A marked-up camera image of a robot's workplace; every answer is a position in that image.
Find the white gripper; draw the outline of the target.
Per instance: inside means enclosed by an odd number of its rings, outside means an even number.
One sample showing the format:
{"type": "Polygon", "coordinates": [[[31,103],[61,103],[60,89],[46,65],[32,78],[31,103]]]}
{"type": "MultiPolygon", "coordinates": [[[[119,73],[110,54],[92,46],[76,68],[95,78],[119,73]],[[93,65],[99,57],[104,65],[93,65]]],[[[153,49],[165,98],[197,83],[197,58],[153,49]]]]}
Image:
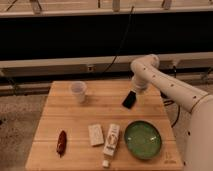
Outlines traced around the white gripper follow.
{"type": "Polygon", "coordinates": [[[144,80],[140,79],[137,76],[134,76],[132,78],[132,90],[135,93],[141,93],[143,91],[145,91],[148,87],[148,83],[145,82],[144,80]]]}

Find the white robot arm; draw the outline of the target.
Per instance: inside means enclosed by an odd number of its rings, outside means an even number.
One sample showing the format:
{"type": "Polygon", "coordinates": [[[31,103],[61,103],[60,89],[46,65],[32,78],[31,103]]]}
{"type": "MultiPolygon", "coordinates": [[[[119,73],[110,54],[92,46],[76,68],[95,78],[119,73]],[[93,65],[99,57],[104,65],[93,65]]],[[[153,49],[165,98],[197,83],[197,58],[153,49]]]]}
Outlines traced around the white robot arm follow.
{"type": "Polygon", "coordinates": [[[191,114],[183,171],[213,171],[213,95],[158,70],[157,55],[131,62],[133,91],[141,93],[151,83],[191,114]]]}

